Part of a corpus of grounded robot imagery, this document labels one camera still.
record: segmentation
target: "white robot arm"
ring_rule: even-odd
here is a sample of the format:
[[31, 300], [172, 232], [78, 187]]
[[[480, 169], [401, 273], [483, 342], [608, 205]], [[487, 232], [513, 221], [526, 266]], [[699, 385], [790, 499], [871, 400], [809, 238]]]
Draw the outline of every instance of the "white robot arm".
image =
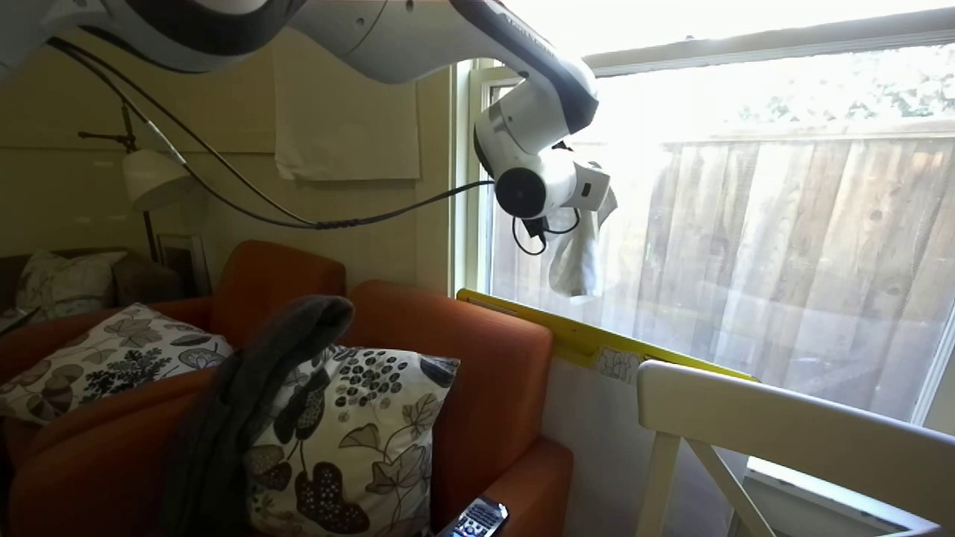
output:
[[550, 211], [595, 211], [608, 190], [605, 172], [551, 150], [595, 120], [590, 72], [498, 0], [0, 0], [0, 80], [32, 47], [75, 27], [178, 72], [241, 60], [283, 27], [384, 83], [496, 56], [526, 78], [475, 126], [475, 150], [501, 209], [542, 235]]

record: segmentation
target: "yellow strip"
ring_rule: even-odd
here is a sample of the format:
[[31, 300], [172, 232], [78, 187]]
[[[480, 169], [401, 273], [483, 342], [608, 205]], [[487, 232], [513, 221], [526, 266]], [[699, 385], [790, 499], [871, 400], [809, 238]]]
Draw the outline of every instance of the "yellow strip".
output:
[[565, 359], [565, 360], [572, 360], [580, 366], [589, 366], [589, 370], [595, 370], [602, 354], [627, 354], [633, 360], [651, 360], [654, 359], [654, 360], [714, 370], [714, 372], [723, 372], [723, 376], [753, 379], [753, 376], [745, 376], [739, 370], [732, 370], [732, 366], [718, 366], [718, 363], [711, 363], [711, 360], [701, 360], [701, 359], [692, 359], [692, 354], [681, 354], [681, 353], [672, 353], [672, 350], [662, 350], [662, 347], [651, 347], [651, 342], [629, 339], [629, 338], [621, 338], [621, 333], [611, 333], [611, 332], [601, 332], [595, 324], [572, 321], [572, 320], [565, 320], [565, 315], [551, 315], [551, 314], [542, 314], [542, 309], [532, 309], [532, 306], [523, 306], [523, 303], [513, 303], [513, 300], [501, 300], [496, 294], [483, 294], [483, 291], [475, 291], [475, 288], [460, 288], [456, 299], [469, 300], [469, 303], [478, 303], [478, 306], [487, 306], [487, 309], [501, 309], [507, 315], [518, 315], [518, 320], [545, 324], [556, 333], [556, 342], [559, 342], [556, 354]]

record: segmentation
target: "phone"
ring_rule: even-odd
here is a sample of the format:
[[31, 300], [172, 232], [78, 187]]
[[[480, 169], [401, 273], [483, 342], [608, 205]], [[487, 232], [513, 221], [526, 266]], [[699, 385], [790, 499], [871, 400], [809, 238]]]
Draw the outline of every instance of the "phone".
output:
[[498, 537], [507, 526], [507, 508], [490, 499], [475, 499], [439, 537]]

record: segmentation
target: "throw pillow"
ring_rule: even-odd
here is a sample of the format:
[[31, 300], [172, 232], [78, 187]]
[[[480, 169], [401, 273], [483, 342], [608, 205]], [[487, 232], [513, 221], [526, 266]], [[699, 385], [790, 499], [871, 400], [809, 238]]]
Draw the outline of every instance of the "throw pillow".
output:
[[31, 321], [101, 309], [114, 299], [114, 266], [123, 250], [87, 257], [32, 253], [22, 273], [19, 306]]
[[120, 391], [217, 366], [226, 354], [225, 338], [131, 303], [0, 385], [0, 415], [48, 424]]
[[456, 363], [359, 347], [329, 347], [299, 363], [245, 457], [256, 530], [427, 530], [432, 424]]

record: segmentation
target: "orange couch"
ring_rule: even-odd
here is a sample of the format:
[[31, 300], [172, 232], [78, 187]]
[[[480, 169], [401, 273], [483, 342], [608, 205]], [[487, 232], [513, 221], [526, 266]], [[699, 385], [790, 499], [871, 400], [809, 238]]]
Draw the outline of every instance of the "orange couch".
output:
[[[347, 276], [336, 262], [314, 257], [311, 270], [283, 269], [277, 250], [289, 250], [272, 247], [254, 242], [248, 253], [241, 244], [236, 257], [254, 262], [236, 266], [232, 257], [202, 306], [177, 300], [162, 309], [226, 333], [241, 350], [289, 294], [344, 291]], [[454, 354], [465, 363], [436, 424], [432, 529], [454, 520], [475, 494], [490, 494], [511, 508], [507, 537], [562, 533], [572, 458], [568, 447], [541, 435], [550, 332], [393, 284], [360, 284], [350, 299], [354, 320], [344, 342]], [[0, 379], [95, 320], [101, 315], [19, 332], [14, 339], [0, 338]], [[153, 533], [169, 442], [208, 379], [213, 372], [163, 379], [72, 411], [44, 430], [7, 424], [10, 533]]]

